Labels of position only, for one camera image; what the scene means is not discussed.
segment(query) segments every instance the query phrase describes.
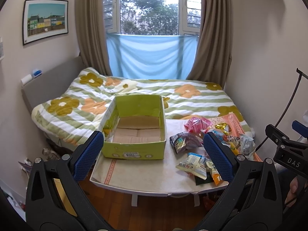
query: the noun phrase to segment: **table leg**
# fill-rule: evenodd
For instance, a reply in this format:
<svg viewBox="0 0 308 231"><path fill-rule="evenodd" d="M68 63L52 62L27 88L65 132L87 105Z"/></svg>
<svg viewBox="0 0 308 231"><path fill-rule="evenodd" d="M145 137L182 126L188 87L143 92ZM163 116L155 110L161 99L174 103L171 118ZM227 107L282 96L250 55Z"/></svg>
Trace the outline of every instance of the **table leg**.
<svg viewBox="0 0 308 231"><path fill-rule="evenodd" d="M131 196L131 206L137 207L137 202L138 202L138 194L132 194L132 196Z"/></svg>
<svg viewBox="0 0 308 231"><path fill-rule="evenodd" d="M199 197L199 195L193 195L193 200L195 202L195 207L199 207L200 206L200 197Z"/></svg>

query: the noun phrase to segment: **pile of snacks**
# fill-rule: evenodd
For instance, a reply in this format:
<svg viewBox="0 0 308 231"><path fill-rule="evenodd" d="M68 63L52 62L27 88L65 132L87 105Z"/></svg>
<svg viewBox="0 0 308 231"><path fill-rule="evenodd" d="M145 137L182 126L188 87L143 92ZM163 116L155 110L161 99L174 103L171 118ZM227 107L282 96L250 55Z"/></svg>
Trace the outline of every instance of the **pile of snacks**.
<svg viewBox="0 0 308 231"><path fill-rule="evenodd" d="M225 122L213 124L206 118L192 117L184 126L187 128L187 132L181 132L170 137L170 143L177 154L186 149L202 147L204 135L212 132L235 155L243 154L249 160L254 159L256 145L253 138L235 131L232 133L236 133L237 136L232 135L230 125ZM215 165L205 150L204 156L192 152L188 153L187 158L176 165L176 168L204 180L206 179L206 172L209 171L215 185L222 181Z"/></svg>

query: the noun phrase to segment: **bedspread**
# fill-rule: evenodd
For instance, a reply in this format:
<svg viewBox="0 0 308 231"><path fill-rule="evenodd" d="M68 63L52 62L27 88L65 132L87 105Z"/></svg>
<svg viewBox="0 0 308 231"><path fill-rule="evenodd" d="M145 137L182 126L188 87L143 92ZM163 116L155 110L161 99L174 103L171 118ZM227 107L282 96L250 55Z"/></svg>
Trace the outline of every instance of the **bedspread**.
<svg viewBox="0 0 308 231"><path fill-rule="evenodd" d="M245 133L251 135L241 113L218 84L108 77L93 68L82 70L61 97L36 106L31 117L44 132L79 145L98 129L116 95L138 93L161 95L166 119L213 118L233 112Z"/></svg>

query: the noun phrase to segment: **gray headboard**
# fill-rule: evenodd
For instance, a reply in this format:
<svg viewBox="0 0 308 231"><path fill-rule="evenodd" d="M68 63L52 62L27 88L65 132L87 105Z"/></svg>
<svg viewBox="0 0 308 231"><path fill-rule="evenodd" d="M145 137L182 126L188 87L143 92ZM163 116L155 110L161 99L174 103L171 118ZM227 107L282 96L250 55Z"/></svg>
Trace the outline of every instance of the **gray headboard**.
<svg viewBox="0 0 308 231"><path fill-rule="evenodd" d="M80 56L43 72L21 89L25 104L31 113L37 105L61 96L83 70Z"/></svg>

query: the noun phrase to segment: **window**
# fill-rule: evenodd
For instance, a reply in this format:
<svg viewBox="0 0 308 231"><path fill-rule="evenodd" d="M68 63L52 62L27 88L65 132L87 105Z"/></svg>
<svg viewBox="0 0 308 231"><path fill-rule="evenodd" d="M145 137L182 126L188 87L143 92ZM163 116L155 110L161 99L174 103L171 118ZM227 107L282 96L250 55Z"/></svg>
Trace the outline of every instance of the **window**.
<svg viewBox="0 0 308 231"><path fill-rule="evenodd" d="M105 29L129 35L197 35L201 0L103 0Z"/></svg>

